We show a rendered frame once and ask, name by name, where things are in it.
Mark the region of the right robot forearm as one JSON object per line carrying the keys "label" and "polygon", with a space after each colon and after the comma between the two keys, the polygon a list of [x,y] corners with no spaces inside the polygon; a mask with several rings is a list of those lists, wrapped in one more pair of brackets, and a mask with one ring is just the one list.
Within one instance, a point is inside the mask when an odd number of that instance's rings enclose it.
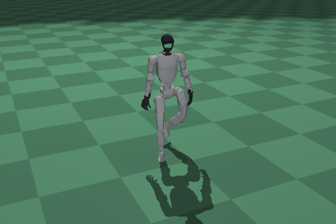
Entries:
{"label": "right robot forearm", "polygon": [[148,81],[148,75],[146,77],[146,88],[145,88],[145,96],[148,97],[149,96],[149,93],[151,93],[152,91],[152,81]]}

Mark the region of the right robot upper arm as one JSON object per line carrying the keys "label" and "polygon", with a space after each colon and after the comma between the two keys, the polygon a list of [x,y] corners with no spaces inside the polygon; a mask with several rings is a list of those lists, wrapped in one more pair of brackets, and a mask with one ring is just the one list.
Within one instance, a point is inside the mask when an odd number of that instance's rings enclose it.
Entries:
{"label": "right robot upper arm", "polygon": [[148,81],[154,81],[154,67],[158,60],[157,55],[149,56],[148,58]]}

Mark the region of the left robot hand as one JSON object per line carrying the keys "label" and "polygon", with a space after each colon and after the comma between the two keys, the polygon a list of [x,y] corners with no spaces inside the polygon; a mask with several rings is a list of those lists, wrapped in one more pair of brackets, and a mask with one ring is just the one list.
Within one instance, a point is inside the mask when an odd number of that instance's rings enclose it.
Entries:
{"label": "left robot hand", "polygon": [[189,101],[188,101],[188,105],[190,105],[192,103],[192,98],[193,98],[193,95],[192,95],[193,92],[191,92],[191,89],[188,89],[188,94],[189,94]]}

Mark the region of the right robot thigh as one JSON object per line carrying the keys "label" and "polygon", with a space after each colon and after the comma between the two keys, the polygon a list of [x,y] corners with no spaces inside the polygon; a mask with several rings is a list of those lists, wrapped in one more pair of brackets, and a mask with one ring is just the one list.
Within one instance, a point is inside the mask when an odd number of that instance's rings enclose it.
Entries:
{"label": "right robot thigh", "polygon": [[154,98],[154,103],[155,103],[155,113],[157,121],[157,131],[165,133],[165,126],[164,126],[165,100],[162,93],[158,94]]}

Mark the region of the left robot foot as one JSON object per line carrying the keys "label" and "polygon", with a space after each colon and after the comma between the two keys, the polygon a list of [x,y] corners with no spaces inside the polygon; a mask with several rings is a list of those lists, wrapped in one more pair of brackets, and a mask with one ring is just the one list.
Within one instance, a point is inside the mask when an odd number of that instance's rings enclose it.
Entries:
{"label": "left robot foot", "polygon": [[[164,122],[164,125],[165,125],[165,122]],[[169,137],[169,136],[170,136],[170,132],[169,132],[168,128],[165,129],[165,133],[164,133],[164,135],[165,135],[166,137]]]}

